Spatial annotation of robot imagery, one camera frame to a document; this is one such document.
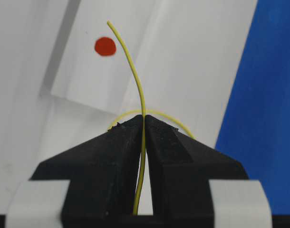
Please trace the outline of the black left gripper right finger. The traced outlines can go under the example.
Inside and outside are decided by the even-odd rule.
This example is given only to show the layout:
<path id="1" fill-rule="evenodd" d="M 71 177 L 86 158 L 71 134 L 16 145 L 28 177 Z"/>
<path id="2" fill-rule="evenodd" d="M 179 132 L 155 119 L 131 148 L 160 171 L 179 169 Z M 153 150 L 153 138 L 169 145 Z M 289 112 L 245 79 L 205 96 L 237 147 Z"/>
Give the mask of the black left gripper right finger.
<path id="1" fill-rule="evenodd" d="M 214 227 L 209 180 L 247 180 L 242 164 L 151 115 L 145 137 L 153 215 L 172 228 Z"/>

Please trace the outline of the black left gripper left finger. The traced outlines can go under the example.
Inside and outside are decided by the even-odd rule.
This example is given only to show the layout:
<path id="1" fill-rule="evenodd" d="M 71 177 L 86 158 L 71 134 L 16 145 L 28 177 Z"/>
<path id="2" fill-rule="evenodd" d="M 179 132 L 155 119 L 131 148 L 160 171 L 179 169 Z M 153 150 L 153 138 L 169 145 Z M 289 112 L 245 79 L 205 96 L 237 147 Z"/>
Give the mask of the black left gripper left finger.
<path id="1" fill-rule="evenodd" d="M 142 143 L 137 115 L 106 133 L 42 161 L 31 180 L 68 180 L 66 228 L 108 228 L 133 213 Z"/>

